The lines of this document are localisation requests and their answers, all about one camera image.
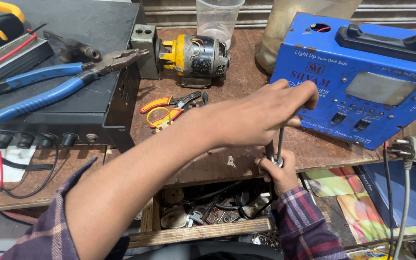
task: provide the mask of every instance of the yellow and red handle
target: yellow and red handle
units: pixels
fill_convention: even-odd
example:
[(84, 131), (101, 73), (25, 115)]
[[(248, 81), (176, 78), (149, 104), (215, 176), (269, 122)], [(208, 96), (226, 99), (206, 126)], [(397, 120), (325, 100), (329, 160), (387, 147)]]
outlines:
[[(182, 108), (176, 108), (176, 107), (172, 107), (170, 109), (170, 120), (175, 120), (180, 114), (184, 113), (184, 109)], [(152, 121), (152, 123), (154, 125), (160, 125), (162, 123), (164, 123), (165, 121), (168, 120), (168, 113), (166, 113), (164, 116), (160, 117), (157, 120)]]
[(173, 96), (167, 96), (167, 97), (159, 97), (157, 99), (154, 99), (150, 101), (149, 103), (143, 105), (139, 109), (139, 112), (141, 112), (141, 114), (145, 114), (156, 107), (167, 106), (170, 104), (172, 97)]

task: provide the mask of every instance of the blue inverter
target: blue inverter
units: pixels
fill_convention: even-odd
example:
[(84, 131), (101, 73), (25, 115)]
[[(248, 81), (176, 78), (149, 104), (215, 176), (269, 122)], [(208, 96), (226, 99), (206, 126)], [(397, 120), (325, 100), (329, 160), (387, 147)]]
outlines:
[(375, 149), (416, 119), (416, 31), (297, 13), (270, 82), (319, 91), (301, 125)]

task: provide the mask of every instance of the inverter display window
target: inverter display window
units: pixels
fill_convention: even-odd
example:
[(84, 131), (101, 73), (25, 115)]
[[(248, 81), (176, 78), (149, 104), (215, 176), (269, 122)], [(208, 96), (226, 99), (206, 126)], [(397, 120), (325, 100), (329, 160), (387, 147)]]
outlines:
[(359, 71), (345, 93), (367, 101), (400, 105), (416, 91), (416, 83)]

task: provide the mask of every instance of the plaid shirt sleeve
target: plaid shirt sleeve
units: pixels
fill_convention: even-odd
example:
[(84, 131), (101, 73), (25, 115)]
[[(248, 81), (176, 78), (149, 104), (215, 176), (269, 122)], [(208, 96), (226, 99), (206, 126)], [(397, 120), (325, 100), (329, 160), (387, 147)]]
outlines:
[(306, 189), (294, 188), (277, 201), (279, 237), (286, 260), (349, 259), (337, 236), (327, 230), (324, 216)]
[[(25, 235), (0, 257), (0, 260), (78, 260), (66, 222), (64, 198), (96, 160), (97, 157), (92, 158), (57, 190), (48, 210), (39, 218), (38, 223), (29, 228)], [(122, 260), (129, 242), (128, 237), (122, 237), (108, 255), (107, 260)]]

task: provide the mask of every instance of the plastic container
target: plastic container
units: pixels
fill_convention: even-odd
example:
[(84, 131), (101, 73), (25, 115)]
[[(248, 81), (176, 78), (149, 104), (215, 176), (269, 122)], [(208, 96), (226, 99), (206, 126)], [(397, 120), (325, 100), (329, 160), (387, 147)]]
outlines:
[(263, 39), (256, 48), (256, 61), (274, 73), (277, 53), (296, 12), (349, 19), (362, 0), (274, 0)]
[(197, 0), (197, 35), (215, 37), (229, 49), (243, 3), (245, 0)]

